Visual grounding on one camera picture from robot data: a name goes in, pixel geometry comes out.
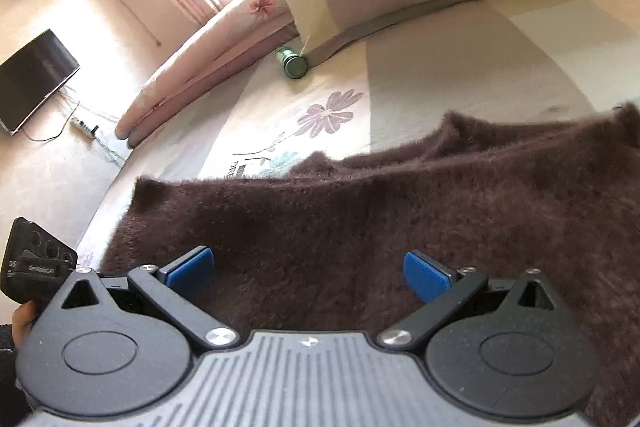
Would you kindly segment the black sleeve left forearm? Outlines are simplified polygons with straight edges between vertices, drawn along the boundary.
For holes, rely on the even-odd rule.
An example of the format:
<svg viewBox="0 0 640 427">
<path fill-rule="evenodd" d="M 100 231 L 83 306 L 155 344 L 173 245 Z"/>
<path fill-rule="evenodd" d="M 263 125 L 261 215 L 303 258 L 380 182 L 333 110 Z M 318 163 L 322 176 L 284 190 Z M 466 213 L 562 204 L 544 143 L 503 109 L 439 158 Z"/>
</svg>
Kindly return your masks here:
<svg viewBox="0 0 640 427">
<path fill-rule="evenodd" d="M 0 333 L 0 424 L 15 427 L 32 410 L 24 391 L 17 387 L 15 362 L 17 349 L 14 346 L 11 326 L 2 325 Z"/>
</svg>

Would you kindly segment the person's left hand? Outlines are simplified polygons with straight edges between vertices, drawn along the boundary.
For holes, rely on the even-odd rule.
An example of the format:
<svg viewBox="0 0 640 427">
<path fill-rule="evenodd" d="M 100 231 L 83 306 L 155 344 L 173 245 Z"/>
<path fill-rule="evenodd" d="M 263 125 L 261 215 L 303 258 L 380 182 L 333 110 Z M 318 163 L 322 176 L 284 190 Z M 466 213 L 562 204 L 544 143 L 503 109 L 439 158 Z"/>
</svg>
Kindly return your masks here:
<svg viewBox="0 0 640 427">
<path fill-rule="evenodd" d="M 21 349 L 25 338 L 29 335 L 37 317 L 37 303 L 30 300 L 17 307 L 12 315 L 11 333 L 12 340 L 16 349 Z"/>
</svg>

